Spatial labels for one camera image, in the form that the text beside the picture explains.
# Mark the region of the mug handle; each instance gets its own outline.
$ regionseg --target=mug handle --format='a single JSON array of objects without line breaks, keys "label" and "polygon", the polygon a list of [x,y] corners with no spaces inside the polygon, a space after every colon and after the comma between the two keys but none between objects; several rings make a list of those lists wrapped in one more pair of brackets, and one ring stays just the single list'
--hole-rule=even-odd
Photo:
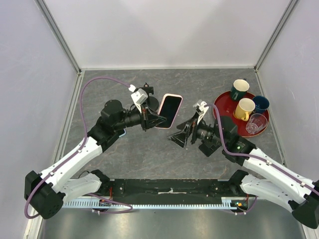
[{"label": "mug handle", "polygon": [[246,113],[246,117],[242,117],[241,119],[243,120],[243,121],[248,121],[248,119],[249,119],[249,114],[248,114],[248,112],[245,112]]}]

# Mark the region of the round red plate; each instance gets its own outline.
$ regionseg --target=round red plate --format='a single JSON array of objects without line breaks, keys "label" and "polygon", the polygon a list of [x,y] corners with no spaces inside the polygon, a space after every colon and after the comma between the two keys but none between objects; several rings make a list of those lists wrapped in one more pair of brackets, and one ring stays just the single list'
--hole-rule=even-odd
[{"label": "round red plate", "polygon": [[[244,98],[249,98],[249,99],[253,99],[255,96],[249,92],[247,92],[244,96]],[[223,94],[221,94],[219,97],[217,97],[217,99],[215,100],[215,103],[214,103],[218,110],[219,110],[219,114],[221,116],[229,116],[232,118],[232,120],[234,121],[234,123],[238,126],[238,134],[240,136],[243,136],[243,137],[253,137],[253,136],[256,136],[256,135],[259,135],[261,134],[262,132],[265,131],[265,129],[267,127],[265,127],[262,131],[260,131],[259,133],[257,134],[250,134],[247,132],[246,130],[246,124],[247,124],[247,121],[243,121],[243,120],[240,120],[240,119],[237,119],[235,118],[234,116],[234,111],[238,105],[238,101],[233,101],[231,98],[230,98],[230,91],[227,91],[227,92],[224,92]],[[268,123],[269,123],[269,113],[268,113],[268,110],[266,110],[265,112],[263,112],[263,115],[267,118],[268,120]]]}]

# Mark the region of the blue mug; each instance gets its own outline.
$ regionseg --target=blue mug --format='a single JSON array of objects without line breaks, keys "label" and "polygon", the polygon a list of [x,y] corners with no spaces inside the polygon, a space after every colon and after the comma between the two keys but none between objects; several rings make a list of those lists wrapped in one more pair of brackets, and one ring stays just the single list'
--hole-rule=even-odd
[{"label": "blue mug", "polygon": [[253,113],[262,114],[266,111],[269,107],[269,101],[266,97],[263,96],[255,96],[253,98],[253,102],[255,103],[256,107],[253,111]]}]

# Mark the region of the smartphone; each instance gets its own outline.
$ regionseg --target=smartphone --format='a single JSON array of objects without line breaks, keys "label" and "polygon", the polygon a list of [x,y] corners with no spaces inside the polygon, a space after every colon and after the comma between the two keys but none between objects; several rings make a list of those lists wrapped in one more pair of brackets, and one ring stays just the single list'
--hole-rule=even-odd
[{"label": "smartphone", "polygon": [[159,106],[158,115],[166,118],[166,121],[155,128],[170,128],[177,115],[183,97],[180,95],[165,94]]}]

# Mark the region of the cup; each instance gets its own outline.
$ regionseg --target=cup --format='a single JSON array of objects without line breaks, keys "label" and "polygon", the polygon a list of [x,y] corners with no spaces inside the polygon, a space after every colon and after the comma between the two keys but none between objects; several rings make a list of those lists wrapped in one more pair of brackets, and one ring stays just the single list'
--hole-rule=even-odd
[{"label": "cup", "polygon": [[268,124],[268,120],[262,114],[253,114],[246,125],[246,130],[250,134],[257,134]]},{"label": "cup", "polygon": [[239,101],[245,96],[248,89],[249,89],[249,84],[246,81],[246,79],[245,80],[238,79],[234,81],[233,86],[230,90],[230,98],[233,101]]},{"label": "cup", "polygon": [[236,110],[235,110],[235,117],[247,121],[249,119],[249,115],[255,109],[255,103],[253,100],[249,98],[243,98],[239,101]]},{"label": "cup", "polygon": [[266,97],[263,96],[255,96],[253,98],[253,102],[255,102],[254,113],[262,114],[269,107],[269,101]]}]

